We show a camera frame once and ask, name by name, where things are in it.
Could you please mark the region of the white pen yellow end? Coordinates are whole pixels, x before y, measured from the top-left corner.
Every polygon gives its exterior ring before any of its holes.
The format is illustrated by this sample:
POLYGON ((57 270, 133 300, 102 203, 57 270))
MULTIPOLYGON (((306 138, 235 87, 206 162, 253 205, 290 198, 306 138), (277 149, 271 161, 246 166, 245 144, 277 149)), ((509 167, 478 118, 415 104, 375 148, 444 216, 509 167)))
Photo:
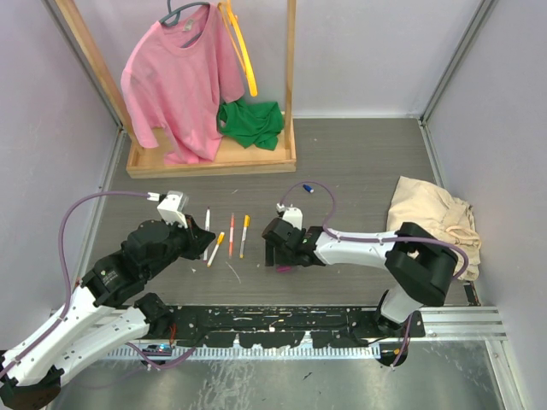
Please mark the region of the white pen yellow end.
POLYGON ((219 243, 217 243, 217 244, 215 245, 215 247, 214 247, 214 249, 213 249, 213 251, 212 251, 212 253, 211 253, 211 255, 210 255, 210 257, 209 257, 209 259, 208 259, 208 261, 207 261, 207 267, 212 267, 213 262, 214 262, 214 260, 215 260, 215 257, 216 257, 216 255, 217 255, 217 253, 218 253, 218 250, 219 250, 219 247, 220 247, 220 246, 221 246, 221 245, 220 245, 219 243))

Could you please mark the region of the white pen purple end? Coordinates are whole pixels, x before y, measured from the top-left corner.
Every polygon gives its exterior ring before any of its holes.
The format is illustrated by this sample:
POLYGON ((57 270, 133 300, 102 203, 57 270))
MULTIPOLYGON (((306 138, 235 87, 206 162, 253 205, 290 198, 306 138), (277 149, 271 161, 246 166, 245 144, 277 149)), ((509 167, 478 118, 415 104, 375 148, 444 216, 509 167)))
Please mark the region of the white pen purple end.
MULTIPOLYGON (((206 216, 205 216, 205 222, 204 222, 204 229, 205 231, 209 231, 210 228, 210 219, 211 219, 211 209, 210 207, 207 207, 206 210, 206 216)), ((207 261, 209 256, 209 246, 206 247, 206 249, 203 252, 203 261, 207 261)))

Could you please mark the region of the orange highlighter pen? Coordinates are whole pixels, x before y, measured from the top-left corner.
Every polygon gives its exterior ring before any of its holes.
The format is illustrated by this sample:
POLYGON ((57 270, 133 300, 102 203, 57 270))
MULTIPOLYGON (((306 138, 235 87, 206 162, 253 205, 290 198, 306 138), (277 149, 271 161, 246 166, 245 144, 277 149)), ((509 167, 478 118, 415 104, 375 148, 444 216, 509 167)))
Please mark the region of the orange highlighter pen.
POLYGON ((234 231, 235 231, 235 214, 231 214, 230 219, 230 231, 228 239, 228 258, 232 259, 233 256, 233 243, 234 243, 234 231))

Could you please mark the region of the white marker orange tip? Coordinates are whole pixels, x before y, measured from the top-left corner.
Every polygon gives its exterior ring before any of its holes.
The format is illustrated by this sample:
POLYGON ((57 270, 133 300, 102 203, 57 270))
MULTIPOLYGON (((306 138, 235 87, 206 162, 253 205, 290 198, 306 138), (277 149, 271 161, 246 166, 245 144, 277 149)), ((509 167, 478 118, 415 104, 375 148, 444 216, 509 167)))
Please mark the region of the white marker orange tip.
POLYGON ((248 226, 245 225, 243 230, 242 230, 242 237, 241 237, 241 243, 240 243, 240 249, 239 249, 239 258, 240 259, 244 258, 244 247, 245 247, 245 244, 246 244, 247 231, 248 231, 248 226))

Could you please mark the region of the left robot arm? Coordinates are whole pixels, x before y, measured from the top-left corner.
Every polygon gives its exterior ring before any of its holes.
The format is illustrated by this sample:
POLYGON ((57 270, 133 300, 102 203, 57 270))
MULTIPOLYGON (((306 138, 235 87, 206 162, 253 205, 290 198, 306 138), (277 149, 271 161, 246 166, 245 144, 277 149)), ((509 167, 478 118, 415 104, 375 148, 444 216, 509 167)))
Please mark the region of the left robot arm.
POLYGON ((144 336, 161 338, 173 315, 144 287, 179 258, 197 260, 215 234, 197 226, 147 220, 120 250, 97 261, 71 296, 47 323, 58 326, 44 339, 36 331, 1 355, 1 400, 10 409, 47 406, 79 372, 111 349, 144 336))

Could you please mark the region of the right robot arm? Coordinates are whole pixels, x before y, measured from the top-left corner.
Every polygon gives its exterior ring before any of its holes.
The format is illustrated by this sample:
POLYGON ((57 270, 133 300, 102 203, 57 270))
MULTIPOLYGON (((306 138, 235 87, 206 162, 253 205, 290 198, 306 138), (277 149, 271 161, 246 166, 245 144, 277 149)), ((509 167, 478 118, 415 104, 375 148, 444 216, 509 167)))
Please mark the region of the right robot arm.
POLYGON ((374 314, 376 329, 387 337, 395 336, 414 311, 444 305, 458 262, 449 245, 411 222, 396 231, 367 234, 300 229, 277 217, 262 238, 269 267, 344 264, 388 272, 396 285, 384 293, 374 314))

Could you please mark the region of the wooden rack base tray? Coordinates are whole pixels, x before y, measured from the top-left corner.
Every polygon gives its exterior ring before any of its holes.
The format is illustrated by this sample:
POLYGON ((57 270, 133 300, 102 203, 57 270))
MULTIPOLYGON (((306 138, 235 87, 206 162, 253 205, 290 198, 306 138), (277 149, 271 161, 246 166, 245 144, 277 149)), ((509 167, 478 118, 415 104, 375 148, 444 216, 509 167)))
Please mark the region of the wooden rack base tray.
POLYGON ((279 134, 275 150, 256 146, 243 148, 230 138, 225 138, 213 161, 199 164, 164 163, 166 139, 161 129, 155 130, 162 143, 158 148, 144 149, 131 135, 131 148, 126 171, 133 179, 183 178, 198 176, 245 175, 255 173, 291 173, 297 168, 297 151, 294 135, 294 119, 279 134))

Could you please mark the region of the green cloth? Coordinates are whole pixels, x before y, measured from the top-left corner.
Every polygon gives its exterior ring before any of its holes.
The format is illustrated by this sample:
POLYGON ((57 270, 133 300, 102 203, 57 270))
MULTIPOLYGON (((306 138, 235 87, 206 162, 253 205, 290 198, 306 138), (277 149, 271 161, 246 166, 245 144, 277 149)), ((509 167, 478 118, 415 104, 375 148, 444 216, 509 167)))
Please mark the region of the green cloth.
POLYGON ((248 104, 243 98, 224 102, 217 113, 220 134, 236 141, 245 149, 274 151, 279 134, 284 129, 284 118, 277 102, 248 104))

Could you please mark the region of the pink shirt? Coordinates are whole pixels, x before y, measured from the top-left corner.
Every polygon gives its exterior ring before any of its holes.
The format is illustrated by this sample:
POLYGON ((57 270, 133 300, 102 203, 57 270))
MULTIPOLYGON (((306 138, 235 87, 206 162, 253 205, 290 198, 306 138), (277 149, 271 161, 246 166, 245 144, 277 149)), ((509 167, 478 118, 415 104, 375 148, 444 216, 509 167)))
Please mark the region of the pink shirt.
POLYGON ((155 22, 133 49, 121 89, 143 148, 158 147, 154 130, 161 128, 171 144, 167 164, 213 161, 221 145, 219 106, 244 95, 220 11, 208 3, 174 26, 155 22))

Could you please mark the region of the beige cloth bag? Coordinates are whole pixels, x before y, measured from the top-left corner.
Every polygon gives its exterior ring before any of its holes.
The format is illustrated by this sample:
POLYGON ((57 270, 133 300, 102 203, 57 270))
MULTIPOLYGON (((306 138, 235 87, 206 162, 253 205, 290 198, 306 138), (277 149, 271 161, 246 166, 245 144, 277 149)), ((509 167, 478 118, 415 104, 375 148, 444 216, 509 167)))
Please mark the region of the beige cloth bag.
POLYGON ((479 277, 482 241, 468 202, 433 183, 401 176, 387 213, 386 229, 395 231, 404 222, 414 222, 438 240, 452 243, 466 253, 468 267, 460 280, 474 281, 479 277))

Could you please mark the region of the yellow hanger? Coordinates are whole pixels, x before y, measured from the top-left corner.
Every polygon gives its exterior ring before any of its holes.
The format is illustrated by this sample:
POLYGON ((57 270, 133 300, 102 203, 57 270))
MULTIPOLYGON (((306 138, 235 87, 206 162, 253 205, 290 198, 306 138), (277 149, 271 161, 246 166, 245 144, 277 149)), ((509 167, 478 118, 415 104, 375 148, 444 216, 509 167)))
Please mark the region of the yellow hanger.
POLYGON ((236 52, 239 63, 247 80, 249 93, 252 97, 258 96, 256 77, 250 60, 250 55, 244 41, 244 36, 238 23, 238 17, 232 9, 230 0, 219 1, 217 4, 218 10, 221 12, 221 17, 225 25, 232 46, 236 52))

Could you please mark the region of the wooden rack right post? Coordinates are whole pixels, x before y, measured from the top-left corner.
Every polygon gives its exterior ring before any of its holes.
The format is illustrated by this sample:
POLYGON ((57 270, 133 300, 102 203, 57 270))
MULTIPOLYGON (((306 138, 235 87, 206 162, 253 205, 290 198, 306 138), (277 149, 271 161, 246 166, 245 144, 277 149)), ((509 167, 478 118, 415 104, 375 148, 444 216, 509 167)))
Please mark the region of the wooden rack right post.
POLYGON ((296 12, 297 1, 287 1, 287 41, 286 41, 286 61, 285 61, 285 148, 291 148, 291 129, 292 129, 292 92, 294 79, 294 55, 295 55, 295 37, 296 37, 296 12))

